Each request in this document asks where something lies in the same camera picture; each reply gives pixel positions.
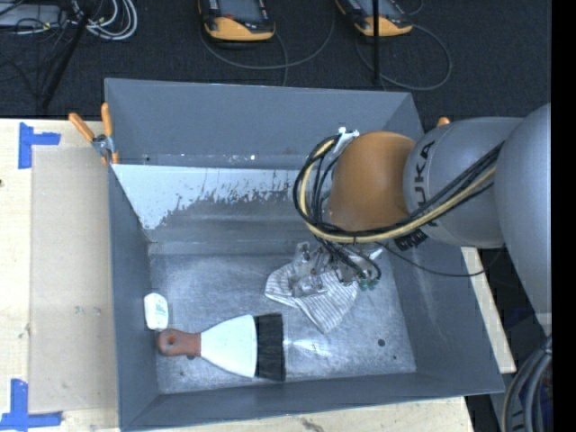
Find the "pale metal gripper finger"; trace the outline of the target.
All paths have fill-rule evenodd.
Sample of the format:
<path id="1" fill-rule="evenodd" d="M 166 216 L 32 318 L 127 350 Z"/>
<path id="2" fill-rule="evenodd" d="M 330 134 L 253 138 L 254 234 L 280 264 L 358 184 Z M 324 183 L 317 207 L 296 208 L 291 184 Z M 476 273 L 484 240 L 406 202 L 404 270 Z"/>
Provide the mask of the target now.
<path id="1" fill-rule="evenodd" d="M 292 283 L 293 297 L 310 297 L 321 295 L 327 291 L 328 287 L 324 284 L 320 275 L 305 275 L 297 278 Z"/>
<path id="2" fill-rule="evenodd" d="M 320 270 L 323 267 L 325 252 L 323 247 L 302 245 L 300 251 L 301 270 Z"/>

